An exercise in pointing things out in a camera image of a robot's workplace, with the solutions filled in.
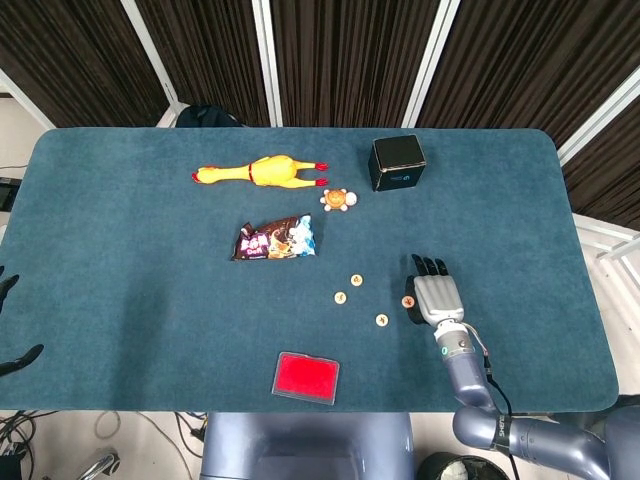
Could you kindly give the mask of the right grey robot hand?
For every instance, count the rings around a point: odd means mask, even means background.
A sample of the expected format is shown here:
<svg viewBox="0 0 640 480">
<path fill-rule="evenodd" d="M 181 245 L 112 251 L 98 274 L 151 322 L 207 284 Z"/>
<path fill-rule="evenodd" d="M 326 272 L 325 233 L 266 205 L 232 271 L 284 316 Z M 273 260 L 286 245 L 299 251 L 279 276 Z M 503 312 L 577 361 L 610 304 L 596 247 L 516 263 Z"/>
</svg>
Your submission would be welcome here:
<svg viewBox="0 0 640 480">
<path fill-rule="evenodd" d="M 412 254 L 411 258 L 417 274 L 406 278 L 403 297 L 413 301 L 405 306 L 409 319 L 414 324 L 428 324 L 433 328 L 449 320 L 461 323 L 464 307 L 444 261 L 417 254 Z"/>
</svg>

